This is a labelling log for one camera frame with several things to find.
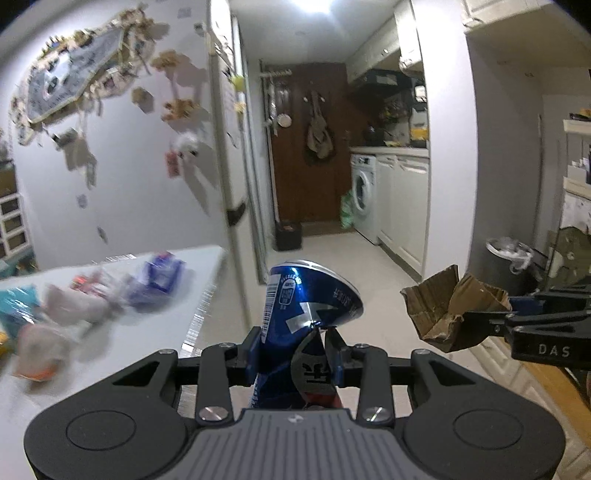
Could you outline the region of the brown cardboard piece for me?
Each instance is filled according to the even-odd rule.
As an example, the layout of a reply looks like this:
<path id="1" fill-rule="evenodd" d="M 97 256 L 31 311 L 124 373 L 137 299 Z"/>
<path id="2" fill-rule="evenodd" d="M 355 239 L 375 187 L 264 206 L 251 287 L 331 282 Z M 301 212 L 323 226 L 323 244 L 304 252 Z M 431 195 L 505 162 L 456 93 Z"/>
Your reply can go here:
<path id="1" fill-rule="evenodd" d="M 507 291 L 470 273 L 460 276 L 456 265 L 418 285 L 401 289 L 401 294 L 419 338 L 445 353 L 472 348 L 489 337 L 462 334 L 464 313 L 512 310 Z"/>

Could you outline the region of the crushed blue drink can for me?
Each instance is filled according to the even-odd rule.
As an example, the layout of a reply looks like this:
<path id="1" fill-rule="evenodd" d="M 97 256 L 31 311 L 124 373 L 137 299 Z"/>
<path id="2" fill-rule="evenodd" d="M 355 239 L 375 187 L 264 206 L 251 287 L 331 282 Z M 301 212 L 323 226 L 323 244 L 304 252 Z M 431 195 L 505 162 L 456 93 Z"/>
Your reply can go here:
<path id="1" fill-rule="evenodd" d="M 270 269 L 250 405 L 267 410 L 337 405 L 321 333 L 362 315 L 359 291 L 328 267 L 294 260 Z"/>

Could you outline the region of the blue purple plastic bag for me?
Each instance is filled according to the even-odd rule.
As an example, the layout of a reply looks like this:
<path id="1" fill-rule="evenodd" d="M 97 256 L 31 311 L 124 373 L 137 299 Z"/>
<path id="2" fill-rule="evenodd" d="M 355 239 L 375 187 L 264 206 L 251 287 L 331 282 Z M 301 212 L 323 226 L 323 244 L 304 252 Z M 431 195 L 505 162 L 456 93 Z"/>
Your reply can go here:
<path id="1" fill-rule="evenodd" d="M 163 307 L 179 286 L 185 262 L 170 252 L 157 254 L 143 263 L 124 289 L 126 303 L 138 310 Z"/>

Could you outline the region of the white pink plastic bag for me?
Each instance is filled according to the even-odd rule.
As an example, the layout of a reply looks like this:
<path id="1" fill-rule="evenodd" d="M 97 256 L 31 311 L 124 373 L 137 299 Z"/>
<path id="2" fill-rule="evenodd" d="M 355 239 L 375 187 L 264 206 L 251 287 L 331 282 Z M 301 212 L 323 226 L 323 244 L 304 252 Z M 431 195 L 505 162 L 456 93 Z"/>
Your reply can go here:
<path id="1" fill-rule="evenodd" d="M 77 275 L 67 288 L 49 285 L 42 300 L 43 313 L 53 322 L 71 326 L 79 322 L 99 324 L 113 317 L 124 303 L 130 277 L 94 269 Z"/>

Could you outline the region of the white orange plastic bag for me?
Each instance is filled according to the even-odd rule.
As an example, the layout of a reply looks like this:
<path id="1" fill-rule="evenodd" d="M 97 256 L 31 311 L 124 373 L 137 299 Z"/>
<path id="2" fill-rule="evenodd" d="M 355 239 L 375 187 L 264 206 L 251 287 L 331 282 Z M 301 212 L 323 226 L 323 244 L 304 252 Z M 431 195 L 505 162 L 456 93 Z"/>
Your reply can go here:
<path id="1" fill-rule="evenodd" d="M 32 382 L 50 381 L 76 346 L 71 332 L 59 325 L 38 323 L 24 326 L 17 336 L 13 375 Z"/>

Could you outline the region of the teal snack wrapper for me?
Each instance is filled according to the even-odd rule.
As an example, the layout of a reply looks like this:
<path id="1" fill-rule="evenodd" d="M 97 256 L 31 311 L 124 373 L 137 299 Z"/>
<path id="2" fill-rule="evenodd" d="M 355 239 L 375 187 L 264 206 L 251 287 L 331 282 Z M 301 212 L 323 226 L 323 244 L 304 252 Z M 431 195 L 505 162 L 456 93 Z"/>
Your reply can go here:
<path id="1" fill-rule="evenodd" d="M 1 324 L 8 336 L 15 340 L 26 325 L 38 322 L 40 302 L 34 285 L 0 292 Z"/>

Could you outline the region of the black lined trash can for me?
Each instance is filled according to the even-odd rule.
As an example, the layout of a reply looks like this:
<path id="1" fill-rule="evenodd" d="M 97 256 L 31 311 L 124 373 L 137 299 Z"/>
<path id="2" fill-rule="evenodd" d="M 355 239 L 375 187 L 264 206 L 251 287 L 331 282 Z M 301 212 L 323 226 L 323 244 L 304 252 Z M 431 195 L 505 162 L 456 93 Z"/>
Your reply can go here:
<path id="1" fill-rule="evenodd" d="M 485 265 L 485 282 L 518 295 L 523 290 L 528 268 L 533 264 L 534 250 L 510 237 L 490 238 Z"/>

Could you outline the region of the small black floor box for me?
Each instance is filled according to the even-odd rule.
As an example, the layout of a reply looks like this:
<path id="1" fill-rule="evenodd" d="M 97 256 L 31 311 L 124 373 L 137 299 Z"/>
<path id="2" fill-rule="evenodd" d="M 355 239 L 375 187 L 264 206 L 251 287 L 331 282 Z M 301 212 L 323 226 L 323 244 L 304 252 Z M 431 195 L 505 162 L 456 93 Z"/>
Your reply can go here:
<path id="1" fill-rule="evenodd" d="M 274 245 L 276 251 L 296 251 L 303 245 L 303 230 L 301 223 L 290 221 L 276 221 L 274 225 Z"/>

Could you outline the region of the white refrigerator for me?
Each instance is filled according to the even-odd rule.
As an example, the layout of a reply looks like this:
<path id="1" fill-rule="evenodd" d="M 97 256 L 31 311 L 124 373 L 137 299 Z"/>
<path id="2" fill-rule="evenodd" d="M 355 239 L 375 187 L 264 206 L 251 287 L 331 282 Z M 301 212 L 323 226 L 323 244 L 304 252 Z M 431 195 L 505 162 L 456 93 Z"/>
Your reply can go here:
<path id="1" fill-rule="evenodd" d="M 228 1 L 211 1 L 208 7 L 216 141 L 226 220 L 243 282 L 247 286 L 263 285 L 266 264 L 253 199 L 253 173 L 249 171 L 252 161 L 238 19 L 232 15 Z"/>

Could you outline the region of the green bag by washer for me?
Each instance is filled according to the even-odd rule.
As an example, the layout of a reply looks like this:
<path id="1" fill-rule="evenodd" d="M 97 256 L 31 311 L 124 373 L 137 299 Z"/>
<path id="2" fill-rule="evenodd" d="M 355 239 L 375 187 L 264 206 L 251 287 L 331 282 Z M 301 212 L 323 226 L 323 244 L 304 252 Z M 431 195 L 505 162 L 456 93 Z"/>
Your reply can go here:
<path id="1" fill-rule="evenodd" d="M 353 227 L 353 194 L 352 191 L 346 192 L 341 197 L 341 207 L 339 208 L 339 219 L 341 219 L 342 230 L 349 230 Z"/>

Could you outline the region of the dark wooden door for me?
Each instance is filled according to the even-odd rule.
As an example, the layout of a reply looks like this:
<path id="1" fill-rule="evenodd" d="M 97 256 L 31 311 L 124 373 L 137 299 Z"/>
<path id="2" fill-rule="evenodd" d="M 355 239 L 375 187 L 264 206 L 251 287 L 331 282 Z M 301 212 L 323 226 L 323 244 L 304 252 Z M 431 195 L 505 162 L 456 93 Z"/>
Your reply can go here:
<path id="1" fill-rule="evenodd" d="M 346 130 L 353 113 L 346 101 L 346 66 L 308 63 L 287 70 L 290 74 L 270 80 L 269 93 L 276 109 L 270 149 L 277 217 L 337 221 L 351 186 Z"/>

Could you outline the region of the white kitchen cabinets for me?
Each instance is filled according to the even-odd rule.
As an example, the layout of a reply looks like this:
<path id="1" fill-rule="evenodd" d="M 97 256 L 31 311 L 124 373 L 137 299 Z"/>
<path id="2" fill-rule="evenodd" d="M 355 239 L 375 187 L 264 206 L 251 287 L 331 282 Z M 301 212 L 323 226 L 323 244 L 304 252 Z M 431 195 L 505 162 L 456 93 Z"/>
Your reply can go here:
<path id="1" fill-rule="evenodd" d="M 423 274 L 429 213 L 430 164 L 404 149 L 378 156 L 379 240 L 419 276 Z"/>

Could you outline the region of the white washing machine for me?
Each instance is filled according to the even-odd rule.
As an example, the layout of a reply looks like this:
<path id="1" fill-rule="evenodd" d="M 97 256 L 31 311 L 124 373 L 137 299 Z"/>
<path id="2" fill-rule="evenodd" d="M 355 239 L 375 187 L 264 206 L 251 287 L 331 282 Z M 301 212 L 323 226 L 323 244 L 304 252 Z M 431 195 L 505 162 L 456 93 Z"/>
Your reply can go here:
<path id="1" fill-rule="evenodd" d="M 372 244 L 378 244 L 377 157 L 352 154 L 353 227 Z"/>

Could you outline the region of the hanging brown bag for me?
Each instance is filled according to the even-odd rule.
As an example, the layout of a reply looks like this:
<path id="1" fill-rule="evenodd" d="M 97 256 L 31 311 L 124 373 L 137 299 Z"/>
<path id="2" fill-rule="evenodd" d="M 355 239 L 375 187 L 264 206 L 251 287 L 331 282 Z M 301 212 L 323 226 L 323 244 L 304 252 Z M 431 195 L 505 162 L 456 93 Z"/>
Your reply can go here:
<path id="1" fill-rule="evenodd" d="M 335 147 L 332 142 L 332 134 L 329 131 L 328 122 L 322 114 L 321 100 L 322 97 L 318 92 L 311 90 L 308 95 L 311 112 L 305 145 L 312 158 L 324 162 L 332 158 L 332 154 L 335 153 Z"/>

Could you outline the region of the white plush sheep ornament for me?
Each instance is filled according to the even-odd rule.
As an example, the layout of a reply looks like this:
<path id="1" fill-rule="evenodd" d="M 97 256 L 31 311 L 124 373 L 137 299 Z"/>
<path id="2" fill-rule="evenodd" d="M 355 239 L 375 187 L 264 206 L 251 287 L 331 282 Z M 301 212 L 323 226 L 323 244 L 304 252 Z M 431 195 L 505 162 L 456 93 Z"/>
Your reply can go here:
<path id="1" fill-rule="evenodd" d="M 193 160 L 199 154 L 199 138 L 193 132 L 183 132 L 178 135 L 175 141 L 175 149 L 183 160 Z"/>

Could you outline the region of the white drawer cabinet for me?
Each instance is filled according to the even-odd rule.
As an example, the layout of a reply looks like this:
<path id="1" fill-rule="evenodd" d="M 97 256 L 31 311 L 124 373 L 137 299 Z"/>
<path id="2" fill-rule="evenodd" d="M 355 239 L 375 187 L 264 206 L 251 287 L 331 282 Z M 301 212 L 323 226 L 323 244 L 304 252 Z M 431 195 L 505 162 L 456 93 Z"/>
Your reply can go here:
<path id="1" fill-rule="evenodd" d="M 30 247 L 21 196 L 18 193 L 1 198 L 1 259 L 8 262 Z"/>

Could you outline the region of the wall photo collage banner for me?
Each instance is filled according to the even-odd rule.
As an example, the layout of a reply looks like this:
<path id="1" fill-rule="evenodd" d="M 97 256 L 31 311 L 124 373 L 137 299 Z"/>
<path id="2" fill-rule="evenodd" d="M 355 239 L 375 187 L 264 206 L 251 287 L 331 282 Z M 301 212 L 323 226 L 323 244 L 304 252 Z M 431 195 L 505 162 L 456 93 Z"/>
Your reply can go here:
<path id="1" fill-rule="evenodd" d="M 47 125 L 89 101 L 120 95 L 154 52 L 154 20 L 146 5 L 120 11 L 105 24 L 52 37 L 10 101 L 17 142 L 28 145 Z"/>

